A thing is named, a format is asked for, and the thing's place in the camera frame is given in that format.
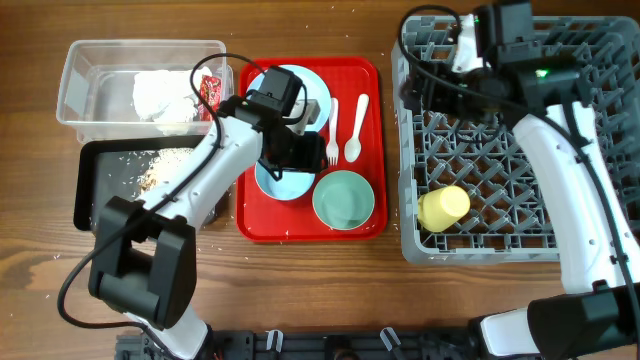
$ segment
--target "white food waste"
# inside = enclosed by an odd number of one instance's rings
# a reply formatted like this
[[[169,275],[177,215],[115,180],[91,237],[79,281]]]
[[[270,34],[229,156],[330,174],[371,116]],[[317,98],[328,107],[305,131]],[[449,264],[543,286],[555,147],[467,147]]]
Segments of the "white food waste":
[[[164,181],[173,180],[181,165],[186,162],[192,152],[193,149],[190,148],[159,150],[158,156],[149,162],[149,169],[138,178],[140,195]]]
[[[208,67],[197,70],[193,81],[200,89],[202,76],[212,76]],[[190,122],[198,114],[187,71],[141,71],[134,76],[133,107],[142,121],[158,123]]]

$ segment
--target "yellow cup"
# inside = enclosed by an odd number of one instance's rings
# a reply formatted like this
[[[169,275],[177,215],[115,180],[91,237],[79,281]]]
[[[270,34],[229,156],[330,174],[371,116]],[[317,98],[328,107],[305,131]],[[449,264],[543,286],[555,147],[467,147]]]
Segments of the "yellow cup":
[[[461,187],[451,185],[418,199],[418,221],[431,232],[440,232],[469,212],[471,201]]]

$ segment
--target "white plastic fork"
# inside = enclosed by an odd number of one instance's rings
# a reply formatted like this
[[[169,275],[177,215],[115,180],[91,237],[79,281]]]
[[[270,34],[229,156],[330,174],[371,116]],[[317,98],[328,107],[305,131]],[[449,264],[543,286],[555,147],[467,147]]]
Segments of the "white plastic fork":
[[[327,145],[327,159],[329,165],[338,165],[340,148],[336,141],[336,129],[338,128],[338,99],[331,98],[331,111],[329,115],[329,144]]]

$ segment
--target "wooden table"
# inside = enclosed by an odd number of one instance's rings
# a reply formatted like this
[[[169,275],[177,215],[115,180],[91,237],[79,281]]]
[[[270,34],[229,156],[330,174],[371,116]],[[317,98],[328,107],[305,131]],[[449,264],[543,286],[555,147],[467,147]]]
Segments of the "wooden table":
[[[384,234],[368,242],[253,245],[236,230],[229,202],[198,237],[193,305],[214,329],[464,325],[563,292],[558,264],[426,267],[402,257],[390,50],[400,17],[420,1],[130,2],[0,0],[0,357],[108,359],[122,332],[74,328],[55,306],[60,284],[94,241],[72,224],[81,145],[55,119],[62,67],[77,39],[218,39],[254,58],[360,55],[380,71],[390,207]],[[464,14],[485,2],[441,3]],[[640,3],[625,0],[537,1],[534,9],[640,19]],[[243,64],[231,64],[237,76]],[[85,269],[67,298],[70,312],[96,322],[122,319],[89,296],[87,279]]]

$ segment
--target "red packet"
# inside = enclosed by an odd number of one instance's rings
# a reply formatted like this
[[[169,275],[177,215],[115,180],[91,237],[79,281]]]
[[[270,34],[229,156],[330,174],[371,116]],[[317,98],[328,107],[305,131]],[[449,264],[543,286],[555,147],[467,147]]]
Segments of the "red packet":
[[[213,110],[218,110],[220,106],[220,94],[222,93],[222,81],[214,76],[203,75],[202,83],[200,84],[200,95],[207,101]],[[200,114],[201,121],[212,121],[211,114],[202,105],[198,104],[198,113]]]

